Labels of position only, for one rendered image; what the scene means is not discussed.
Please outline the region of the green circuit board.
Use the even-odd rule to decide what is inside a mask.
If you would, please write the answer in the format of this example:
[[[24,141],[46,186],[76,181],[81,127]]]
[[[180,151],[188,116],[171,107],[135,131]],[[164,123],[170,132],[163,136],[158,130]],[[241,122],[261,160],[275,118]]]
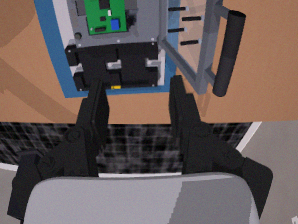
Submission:
[[[124,0],[84,0],[84,3],[90,35],[127,31]]]

